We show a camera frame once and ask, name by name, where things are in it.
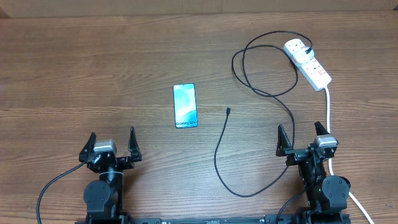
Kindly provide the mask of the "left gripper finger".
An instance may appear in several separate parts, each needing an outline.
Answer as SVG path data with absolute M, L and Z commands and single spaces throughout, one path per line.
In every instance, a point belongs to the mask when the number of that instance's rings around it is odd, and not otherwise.
M 80 162 L 85 162 L 88 160 L 89 155 L 93 152 L 95 142 L 96 142 L 96 134 L 92 132 L 87 143 L 79 153 L 78 159 Z
M 130 152 L 131 158 L 134 162 L 142 160 L 142 154 L 137 143 L 134 126 L 131 126 L 130 129 L 128 151 Z

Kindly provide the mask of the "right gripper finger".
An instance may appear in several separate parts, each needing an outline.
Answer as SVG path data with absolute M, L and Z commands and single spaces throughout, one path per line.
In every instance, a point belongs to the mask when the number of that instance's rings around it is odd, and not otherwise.
M 314 123 L 314 125 L 315 125 L 315 131 L 317 133 L 317 136 L 330 134 L 327 131 L 327 129 L 321 124 L 321 122 L 317 121 Z
M 278 126 L 278 140 L 277 140 L 277 148 L 276 148 L 276 156 L 288 156 L 293 150 L 293 147 L 287 137 L 287 134 L 284 130 L 283 125 Z

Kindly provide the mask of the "blue Galaxy smartphone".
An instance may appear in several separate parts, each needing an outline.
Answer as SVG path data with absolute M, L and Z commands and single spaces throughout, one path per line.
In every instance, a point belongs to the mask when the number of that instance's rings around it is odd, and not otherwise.
M 197 101 L 193 83 L 173 86 L 174 115 L 176 128 L 194 128 L 198 126 Z

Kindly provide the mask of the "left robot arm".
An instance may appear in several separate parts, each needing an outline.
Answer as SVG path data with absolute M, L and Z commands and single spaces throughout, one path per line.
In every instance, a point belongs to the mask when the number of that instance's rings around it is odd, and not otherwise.
M 134 127 L 130 129 L 129 156 L 117 156 L 116 143 L 112 139 L 98 141 L 91 133 L 89 140 L 79 153 L 79 161 L 99 174 L 99 179 L 90 182 L 84 192 L 87 215 L 85 223 L 133 223 L 124 211 L 124 171 L 134 168 L 142 160 L 136 141 Z

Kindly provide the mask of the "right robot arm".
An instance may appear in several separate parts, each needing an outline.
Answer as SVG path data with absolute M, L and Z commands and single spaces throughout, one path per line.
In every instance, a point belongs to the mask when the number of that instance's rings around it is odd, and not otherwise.
M 334 157 L 338 141 L 320 122 L 314 125 L 317 136 L 305 149 L 294 149 L 283 126 L 278 126 L 276 156 L 285 157 L 287 167 L 298 167 L 304 186 L 303 191 L 286 202 L 280 211 L 303 194 L 308 200 L 307 207 L 299 208 L 284 223 L 350 223 L 349 216 L 342 211 L 347 208 L 351 183 L 345 177 L 327 175 L 323 165 Z

